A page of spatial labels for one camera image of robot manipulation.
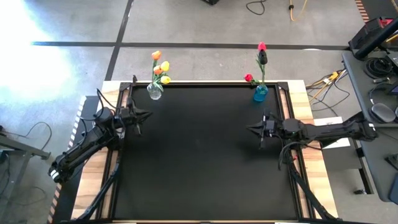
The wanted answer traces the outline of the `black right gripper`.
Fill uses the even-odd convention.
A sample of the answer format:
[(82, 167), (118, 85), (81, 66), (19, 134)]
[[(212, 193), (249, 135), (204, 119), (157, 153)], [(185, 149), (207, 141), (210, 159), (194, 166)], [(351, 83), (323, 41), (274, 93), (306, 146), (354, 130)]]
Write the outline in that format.
[(278, 133), (278, 121), (275, 116), (269, 111), (264, 110), (262, 115), (262, 121), (256, 124), (248, 125), (248, 130), (255, 134), (257, 137), (261, 137), (261, 149), (266, 148), (266, 138), (277, 138), (283, 144), (283, 140)]

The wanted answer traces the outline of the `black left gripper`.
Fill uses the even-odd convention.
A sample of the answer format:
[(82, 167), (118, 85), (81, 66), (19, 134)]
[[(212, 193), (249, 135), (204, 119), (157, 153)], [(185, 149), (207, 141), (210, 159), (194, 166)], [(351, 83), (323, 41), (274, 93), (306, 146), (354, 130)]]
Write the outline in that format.
[(141, 124), (143, 124), (150, 115), (152, 115), (151, 111), (139, 109), (134, 99), (129, 96), (127, 98), (126, 107), (121, 109), (119, 120), (123, 131), (127, 130), (128, 126), (133, 126), (134, 134), (141, 136)]

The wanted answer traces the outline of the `orange artificial tulip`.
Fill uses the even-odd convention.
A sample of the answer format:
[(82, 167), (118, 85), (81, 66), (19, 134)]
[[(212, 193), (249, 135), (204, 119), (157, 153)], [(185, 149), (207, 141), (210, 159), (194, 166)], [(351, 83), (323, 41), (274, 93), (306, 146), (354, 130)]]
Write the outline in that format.
[(160, 82), (160, 79), (161, 79), (162, 75), (163, 75), (163, 70), (161, 69), (161, 66), (160, 65), (156, 65), (153, 68), (152, 82), (153, 83)]
[(159, 51), (159, 50), (153, 52), (152, 55), (151, 55), (152, 60), (153, 60), (153, 62), (152, 62), (152, 76), (153, 76), (153, 68), (156, 65), (158, 65), (158, 60), (160, 59), (161, 55), (162, 55), (162, 52)]

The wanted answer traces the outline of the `clear glass vase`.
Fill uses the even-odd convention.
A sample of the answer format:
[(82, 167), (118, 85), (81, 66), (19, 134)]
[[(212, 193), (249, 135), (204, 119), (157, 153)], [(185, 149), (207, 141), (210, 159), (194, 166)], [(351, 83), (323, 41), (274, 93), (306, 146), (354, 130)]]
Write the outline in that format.
[(150, 83), (147, 86), (147, 91), (152, 100), (159, 100), (162, 96), (163, 88), (158, 83)]

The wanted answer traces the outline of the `blue glass vase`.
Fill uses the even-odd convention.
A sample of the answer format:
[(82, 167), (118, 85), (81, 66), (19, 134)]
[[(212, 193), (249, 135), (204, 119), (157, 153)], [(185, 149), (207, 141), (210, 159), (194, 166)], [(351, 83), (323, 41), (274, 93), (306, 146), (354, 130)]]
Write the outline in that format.
[(266, 99), (268, 91), (266, 85), (258, 85), (255, 89), (253, 100), (256, 102), (263, 102)]

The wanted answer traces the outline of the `white paper sheet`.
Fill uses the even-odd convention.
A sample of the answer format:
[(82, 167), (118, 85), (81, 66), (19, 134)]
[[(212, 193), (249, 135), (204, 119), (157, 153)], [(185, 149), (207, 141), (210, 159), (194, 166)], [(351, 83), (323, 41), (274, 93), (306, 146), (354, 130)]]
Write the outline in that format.
[[(329, 118), (319, 118), (314, 119), (315, 126), (322, 126), (327, 124), (340, 124), (343, 122), (342, 117), (329, 117)], [(327, 144), (322, 143), (323, 149), (334, 149), (334, 148), (341, 148), (341, 147), (350, 147), (351, 143), (348, 138), (341, 138), (333, 143)]]

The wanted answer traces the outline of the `grey desk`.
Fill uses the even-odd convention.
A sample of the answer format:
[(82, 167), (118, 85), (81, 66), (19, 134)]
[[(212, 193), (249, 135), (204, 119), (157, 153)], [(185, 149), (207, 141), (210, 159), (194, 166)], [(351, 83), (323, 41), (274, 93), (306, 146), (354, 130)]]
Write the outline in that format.
[(369, 114), (369, 109), (372, 103), (369, 99), (369, 91), (375, 86), (371, 77), (367, 76), (364, 71), (364, 61), (358, 60), (354, 57), (353, 53), (342, 53), (343, 64), (347, 69), (349, 79), (353, 86), (355, 95), (361, 108), (361, 114), (377, 128), (398, 128), (398, 123), (384, 123), (374, 119)]

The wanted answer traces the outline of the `black metal stand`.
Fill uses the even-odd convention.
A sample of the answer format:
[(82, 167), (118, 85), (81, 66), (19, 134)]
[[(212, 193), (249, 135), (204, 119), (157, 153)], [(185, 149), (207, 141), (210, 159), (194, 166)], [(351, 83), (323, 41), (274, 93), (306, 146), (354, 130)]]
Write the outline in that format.
[(3, 127), (1, 125), (0, 125), (0, 146), (9, 148), (9, 149), (12, 149), (12, 150), (15, 150), (15, 151), (28, 152), (28, 153), (30, 153), (31, 156), (39, 156), (41, 159), (47, 160), (50, 157), (51, 153), (50, 152), (45, 152), (44, 148), (47, 146), (47, 144), (49, 143), (49, 141), (51, 140), (51, 137), (52, 137), (52, 129), (47, 123), (38, 122), (38, 123), (34, 124), (33, 127), (31, 127), (31, 129), (29, 130), (29, 132), (25, 136), (20, 135), (20, 134), (15, 134), (15, 133), (13, 133), (12, 135), (19, 136), (19, 137), (22, 137), (22, 138), (27, 138), (28, 135), (30, 134), (30, 132), (38, 124), (45, 124), (48, 127), (48, 129), (49, 129), (49, 137), (48, 137), (48, 139), (46, 140), (45, 144), (42, 146), (41, 149), (38, 149), (36, 147), (33, 147), (33, 146), (30, 146), (30, 145), (24, 144), (22, 142), (18, 142), (16, 140), (8, 138), (6, 136), (7, 132), (3, 131)]

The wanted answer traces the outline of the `grey over-ear headphones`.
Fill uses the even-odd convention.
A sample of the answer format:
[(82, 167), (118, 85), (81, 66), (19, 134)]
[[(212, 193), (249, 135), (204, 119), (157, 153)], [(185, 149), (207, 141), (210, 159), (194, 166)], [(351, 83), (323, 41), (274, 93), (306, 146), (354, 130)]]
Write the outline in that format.
[(392, 110), (384, 103), (375, 103), (373, 98), (373, 93), (375, 91), (387, 90), (390, 86), (392, 86), (392, 84), (379, 83), (368, 91), (369, 100), (372, 104), (370, 109), (368, 109), (369, 114), (373, 117), (373, 119), (380, 123), (398, 122), (398, 107), (395, 110)]

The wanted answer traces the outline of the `grey side table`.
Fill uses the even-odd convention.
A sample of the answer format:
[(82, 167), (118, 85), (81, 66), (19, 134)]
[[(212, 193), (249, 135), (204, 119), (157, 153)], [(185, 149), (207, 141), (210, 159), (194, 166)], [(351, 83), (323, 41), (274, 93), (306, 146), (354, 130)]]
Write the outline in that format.
[(376, 128), (378, 138), (371, 142), (360, 141), (356, 152), (362, 167), (359, 169), (364, 194), (378, 194), (383, 202), (391, 202), (389, 196), (398, 177), (398, 170), (386, 161), (390, 155), (398, 155), (398, 128)]

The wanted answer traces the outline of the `black and red case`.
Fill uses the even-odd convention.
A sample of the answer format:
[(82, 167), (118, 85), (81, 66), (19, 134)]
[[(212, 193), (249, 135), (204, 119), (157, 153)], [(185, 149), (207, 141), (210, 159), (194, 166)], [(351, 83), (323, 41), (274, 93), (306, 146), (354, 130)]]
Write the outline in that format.
[(366, 58), (375, 49), (398, 49), (398, 17), (367, 21), (348, 43), (356, 59)]

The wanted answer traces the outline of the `black diagonal frame strut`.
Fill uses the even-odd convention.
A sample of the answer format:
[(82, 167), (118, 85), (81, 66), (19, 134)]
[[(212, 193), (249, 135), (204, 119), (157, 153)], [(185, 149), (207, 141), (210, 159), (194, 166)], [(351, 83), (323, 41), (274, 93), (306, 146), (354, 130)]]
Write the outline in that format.
[(72, 218), (79, 221), (109, 218), (119, 173), (118, 151), (105, 148), (88, 159), (82, 170)]
[(334, 217), (330, 214), (326, 208), (318, 201), (316, 196), (310, 190), (310, 187), (305, 183), (305, 181), (301, 178), (299, 172), (297, 171), (294, 165), (294, 158), (292, 156), (289, 157), (289, 164), (288, 164), (291, 176), (293, 179), (298, 183), (298, 185), (303, 190), (306, 198), (310, 201), (312, 207), (318, 212), (323, 220), (340, 220), (340, 218)]

